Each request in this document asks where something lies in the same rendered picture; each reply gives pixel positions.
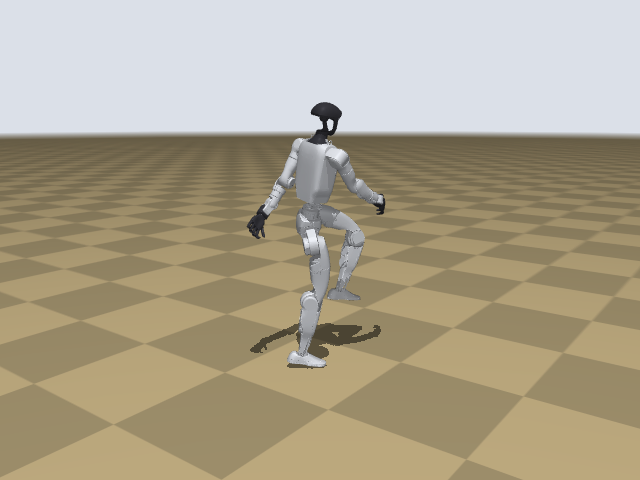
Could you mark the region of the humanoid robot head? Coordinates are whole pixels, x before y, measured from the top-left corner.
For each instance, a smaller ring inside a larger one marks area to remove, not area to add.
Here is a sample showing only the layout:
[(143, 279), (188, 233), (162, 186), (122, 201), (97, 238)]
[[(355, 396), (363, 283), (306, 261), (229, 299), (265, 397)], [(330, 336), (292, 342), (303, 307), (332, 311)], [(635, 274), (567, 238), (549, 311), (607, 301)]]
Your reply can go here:
[[(337, 129), (338, 120), (342, 116), (341, 110), (337, 106), (331, 103), (322, 102), (322, 103), (318, 103), (312, 108), (311, 114), (320, 117), (320, 120), (323, 123), (323, 129), (316, 130), (315, 135), (311, 139), (309, 139), (307, 142), (310, 142), (316, 145), (327, 144), (325, 139), (327, 139), (328, 135), (332, 136), (335, 133)], [(331, 131), (329, 131), (327, 127), (328, 119), (331, 119), (334, 122), (333, 129)]]

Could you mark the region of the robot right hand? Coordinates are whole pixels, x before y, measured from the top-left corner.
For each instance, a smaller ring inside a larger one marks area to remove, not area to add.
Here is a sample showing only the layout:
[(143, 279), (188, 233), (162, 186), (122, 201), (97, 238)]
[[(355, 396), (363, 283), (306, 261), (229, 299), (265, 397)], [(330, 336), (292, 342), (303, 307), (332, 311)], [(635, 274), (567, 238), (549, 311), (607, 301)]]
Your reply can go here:
[[(378, 194), (378, 195), (382, 195), (382, 196), (383, 196), (383, 194)], [(383, 214), (383, 213), (384, 213), (384, 208), (385, 208), (385, 199), (384, 199), (384, 196), (383, 196), (383, 204), (382, 204), (382, 205), (381, 205), (381, 204), (378, 204), (378, 203), (374, 203), (374, 205), (375, 205), (376, 207), (379, 207), (379, 209), (377, 209), (377, 211), (381, 211), (380, 213), (376, 213), (376, 214), (377, 214), (377, 215), (381, 215), (381, 214)]]

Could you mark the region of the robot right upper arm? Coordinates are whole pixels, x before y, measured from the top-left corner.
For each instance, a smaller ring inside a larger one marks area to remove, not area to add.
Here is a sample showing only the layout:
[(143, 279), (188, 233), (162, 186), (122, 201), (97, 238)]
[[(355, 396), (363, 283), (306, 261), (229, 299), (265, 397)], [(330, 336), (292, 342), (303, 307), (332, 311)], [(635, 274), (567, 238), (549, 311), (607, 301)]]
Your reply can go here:
[(326, 152), (325, 157), (329, 164), (337, 169), (348, 190), (352, 193), (358, 193), (356, 184), (362, 179), (355, 178), (355, 172), (350, 164), (349, 155), (342, 149), (330, 148)]

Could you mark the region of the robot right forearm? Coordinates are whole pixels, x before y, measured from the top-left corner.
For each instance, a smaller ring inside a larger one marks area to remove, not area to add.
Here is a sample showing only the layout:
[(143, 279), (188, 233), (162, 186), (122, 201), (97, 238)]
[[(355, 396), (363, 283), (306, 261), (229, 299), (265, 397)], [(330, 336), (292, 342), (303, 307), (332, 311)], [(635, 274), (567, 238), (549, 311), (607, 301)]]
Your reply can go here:
[(363, 180), (359, 180), (356, 184), (356, 189), (358, 191), (357, 196), (360, 199), (364, 199), (369, 204), (378, 203), (383, 204), (383, 196), (378, 195), (376, 192), (373, 192)]

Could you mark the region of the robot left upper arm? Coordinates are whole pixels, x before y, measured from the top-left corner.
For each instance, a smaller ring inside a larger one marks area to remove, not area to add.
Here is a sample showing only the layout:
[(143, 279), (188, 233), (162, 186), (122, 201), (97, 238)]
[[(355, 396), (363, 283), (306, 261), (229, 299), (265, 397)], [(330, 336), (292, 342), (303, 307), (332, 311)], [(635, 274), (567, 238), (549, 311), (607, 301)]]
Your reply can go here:
[(297, 138), (293, 142), (290, 155), (285, 163), (284, 170), (281, 176), (279, 177), (279, 181), (278, 181), (279, 185), (287, 189), (292, 188), (295, 184), (295, 178), (293, 177), (293, 174), (296, 171), (296, 167), (297, 167), (299, 146), (303, 140), (305, 139)]

